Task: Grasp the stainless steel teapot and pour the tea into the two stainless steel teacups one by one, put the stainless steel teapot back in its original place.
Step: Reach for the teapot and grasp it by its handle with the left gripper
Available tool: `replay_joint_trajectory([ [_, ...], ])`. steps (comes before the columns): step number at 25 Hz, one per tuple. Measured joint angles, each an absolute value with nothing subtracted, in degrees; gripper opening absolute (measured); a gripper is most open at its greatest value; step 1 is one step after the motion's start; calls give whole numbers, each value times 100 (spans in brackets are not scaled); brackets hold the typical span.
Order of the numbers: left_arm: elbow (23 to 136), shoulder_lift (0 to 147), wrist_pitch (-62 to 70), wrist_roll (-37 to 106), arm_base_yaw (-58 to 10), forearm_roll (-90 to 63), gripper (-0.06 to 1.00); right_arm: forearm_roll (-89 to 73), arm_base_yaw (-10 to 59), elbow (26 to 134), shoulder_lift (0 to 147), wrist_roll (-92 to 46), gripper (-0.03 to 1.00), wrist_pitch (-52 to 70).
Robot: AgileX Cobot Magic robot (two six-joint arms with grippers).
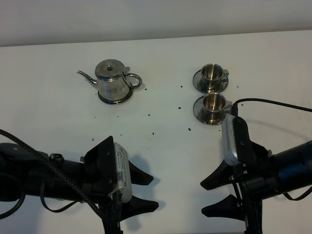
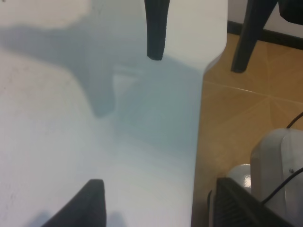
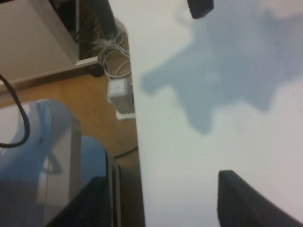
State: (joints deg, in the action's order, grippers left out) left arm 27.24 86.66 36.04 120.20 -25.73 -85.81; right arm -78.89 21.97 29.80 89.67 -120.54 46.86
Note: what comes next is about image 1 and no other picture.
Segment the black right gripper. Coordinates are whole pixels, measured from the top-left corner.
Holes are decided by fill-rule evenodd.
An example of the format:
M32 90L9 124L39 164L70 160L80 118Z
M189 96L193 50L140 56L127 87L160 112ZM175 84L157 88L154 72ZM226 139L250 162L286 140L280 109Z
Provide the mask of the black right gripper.
M269 157L271 150L252 142L239 140L236 144L239 164L229 166L224 160L200 185L213 190L232 184L235 195L202 208L206 217L223 217L245 222L246 234L262 232L261 193L269 188L267 179L272 176Z

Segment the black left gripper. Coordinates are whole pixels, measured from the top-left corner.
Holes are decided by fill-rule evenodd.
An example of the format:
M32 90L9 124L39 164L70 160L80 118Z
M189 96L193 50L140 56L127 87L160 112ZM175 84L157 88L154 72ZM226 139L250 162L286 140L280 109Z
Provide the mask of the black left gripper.
M83 159L84 175L82 191L102 212L101 219L106 234L120 234L120 220L136 215L154 212L159 203L132 196L121 205L121 195L110 195L117 185L117 169L113 137L109 136L88 151ZM136 167L129 161L132 184L147 186L154 177Z

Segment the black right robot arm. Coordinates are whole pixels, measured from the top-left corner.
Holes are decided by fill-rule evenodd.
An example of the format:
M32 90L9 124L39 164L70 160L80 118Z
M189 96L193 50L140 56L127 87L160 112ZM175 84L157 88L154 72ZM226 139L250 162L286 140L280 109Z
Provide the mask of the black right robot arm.
M222 162L201 186L212 190L232 184L235 195L228 195L218 203L202 208L206 217L223 217L245 222L246 234L261 234L262 201L277 195L293 198L290 191L312 184L312 143L307 142L270 155L254 142L243 155L254 159L254 164L243 162L230 166Z

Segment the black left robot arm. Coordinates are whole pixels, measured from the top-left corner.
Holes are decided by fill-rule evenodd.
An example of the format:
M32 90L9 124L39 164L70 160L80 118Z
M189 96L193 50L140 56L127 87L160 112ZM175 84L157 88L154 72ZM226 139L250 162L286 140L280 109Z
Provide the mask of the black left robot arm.
M132 185L149 185L153 177L128 160L126 150L110 136L87 152L80 162L60 154L30 153L13 143L0 146L0 199L15 202L1 214L7 218L23 204L27 195L41 201L54 198L91 203L99 210L107 234L121 233L120 222L155 211L159 204L135 197Z

